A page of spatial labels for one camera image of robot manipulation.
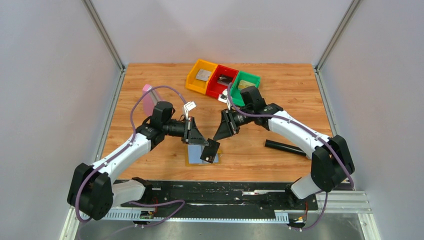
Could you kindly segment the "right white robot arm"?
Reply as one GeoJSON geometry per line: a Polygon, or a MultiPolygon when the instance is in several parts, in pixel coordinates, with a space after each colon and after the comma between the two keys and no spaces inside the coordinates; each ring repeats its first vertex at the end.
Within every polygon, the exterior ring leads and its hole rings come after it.
{"type": "Polygon", "coordinates": [[[285,190],[294,200],[303,200],[319,192],[329,193],[344,180],[354,187],[355,166],[347,141],[340,135],[330,137],[293,118],[275,103],[267,104],[255,86],[240,92],[244,106],[234,105],[232,97],[221,111],[221,123],[213,137],[215,141],[239,133],[240,127],[255,123],[276,133],[300,148],[311,160],[310,173],[291,183],[285,190]]]}

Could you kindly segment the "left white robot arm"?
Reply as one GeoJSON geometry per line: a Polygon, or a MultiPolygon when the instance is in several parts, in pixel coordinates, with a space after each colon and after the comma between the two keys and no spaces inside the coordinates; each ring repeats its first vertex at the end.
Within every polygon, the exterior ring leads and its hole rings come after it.
{"type": "Polygon", "coordinates": [[[111,208],[141,200],[149,191],[146,180],[134,177],[115,183],[118,176],[135,160],[151,152],[166,136],[180,137],[182,143],[212,147],[196,126],[195,118],[173,119],[173,105],[159,101],[152,114],[137,127],[130,138],[108,156],[91,165],[81,163],[73,173],[67,202],[94,220],[102,219],[111,208]]]}

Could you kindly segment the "black credit card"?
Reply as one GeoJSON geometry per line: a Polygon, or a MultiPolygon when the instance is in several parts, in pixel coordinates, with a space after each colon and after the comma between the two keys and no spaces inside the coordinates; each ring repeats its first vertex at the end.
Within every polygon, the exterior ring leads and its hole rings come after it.
{"type": "Polygon", "coordinates": [[[207,145],[204,146],[199,158],[204,162],[213,164],[218,154],[219,147],[220,143],[218,141],[208,138],[207,145]]]}

